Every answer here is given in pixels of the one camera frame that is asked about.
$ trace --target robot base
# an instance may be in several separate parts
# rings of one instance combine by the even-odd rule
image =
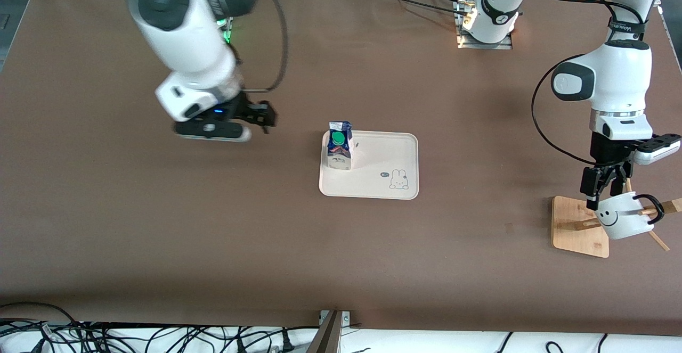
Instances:
[[[470,2],[472,0],[461,0],[461,2],[453,2],[452,6],[455,11],[469,12],[471,10]],[[476,40],[471,34],[463,28],[465,17],[462,15],[455,15],[455,23],[457,24],[457,47],[458,48],[473,48],[476,50],[511,50],[512,49],[512,35],[507,36],[498,43],[483,43]]]

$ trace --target metal frame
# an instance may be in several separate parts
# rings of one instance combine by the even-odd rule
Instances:
[[[320,314],[323,320],[322,326],[315,333],[315,338],[312,339],[305,353],[338,353],[341,328],[350,322],[350,316],[344,316],[344,314],[348,312],[322,311]]]

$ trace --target white robotic arm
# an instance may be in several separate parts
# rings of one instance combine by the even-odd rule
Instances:
[[[498,43],[514,30],[523,0],[474,0],[462,27],[482,43]]]
[[[255,1],[128,1],[149,46],[172,71],[156,97],[178,134],[243,142],[250,138],[249,129],[231,119],[248,118],[264,129],[275,125],[268,103],[251,104],[242,92],[236,56],[216,24],[248,13]]]
[[[680,136],[654,135],[644,113],[652,57],[643,37],[653,0],[611,1],[628,8],[612,6],[615,19],[609,21],[606,42],[558,65],[552,90],[563,101],[589,101],[592,105],[590,156],[595,165],[584,169],[580,192],[609,237],[621,239],[650,231],[663,217],[660,203],[652,195],[623,192],[634,164],[651,164],[677,152]],[[611,198],[600,202],[602,190],[609,185]],[[643,207],[641,198],[655,205],[655,219],[637,215]]]

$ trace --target white mug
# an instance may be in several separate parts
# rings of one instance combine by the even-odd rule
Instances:
[[[658,215],[655,219],[639,214],[644,209],[640,198],[649,199],[656,207]],[[653,225],[663,218],[663,208],[652,195],[627,192],[599,202],[595,215],[609,239],[618,240],[652,230]]]

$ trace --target brown mat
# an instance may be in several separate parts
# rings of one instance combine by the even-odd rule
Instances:
[[[583,166],[544,144],[529,101],[546,69],[604,40],[605,8],[526,0],[514,50],[492,52],[457,49],[449,14],[393,0],[282,3],[287,78],[253,96],[279,125],[226,144],[171,132],[153,94],[168,70],[126,0],[31,0],[0,75],[2,302],[97,321],[292,325],[340,308],[368,328],[680,333],[679,219],[656,227],[668,253],[646,235],[608,259],[550,246],[550,197],[580,198]],[[657,13],[646,37],[647,113],[680,132],[682,77]],[[270,83],[271,1],[232,38],[247,86]],[[589,104],[545,86],[538,116],[587,156]],[[329,120],[416,135],[419,196],[323,196]],[[634,187],[680,197],[680,166],[637,168]]]

